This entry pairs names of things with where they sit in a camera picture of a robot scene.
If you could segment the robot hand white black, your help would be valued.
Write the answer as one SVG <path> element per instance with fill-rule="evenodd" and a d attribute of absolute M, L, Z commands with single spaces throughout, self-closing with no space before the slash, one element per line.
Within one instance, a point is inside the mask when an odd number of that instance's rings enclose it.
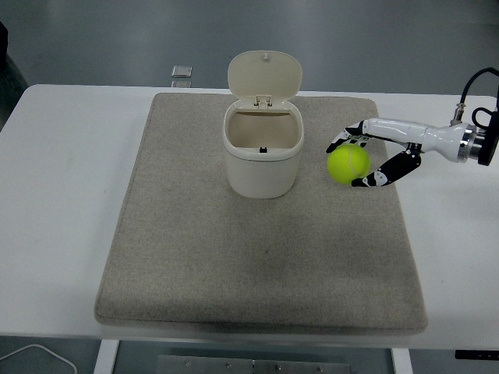
<path fill-rule="evenodd" d="M 464 123 L 448 127 L 433 127 L 415 122 L 386 118 L 371 118 L 346 127 L 329 147 L 332 153 L 344 144 L 364 147 L 369 139 L 397 143 L 405 150 L 382 164 L 366 177 L 356 178 L 353 187 L 390 185 L 416 170 L 421 165 L 421 154 L 435 151 L 452 162 L 464 162 L 471 157 L 475 127 Z"/>

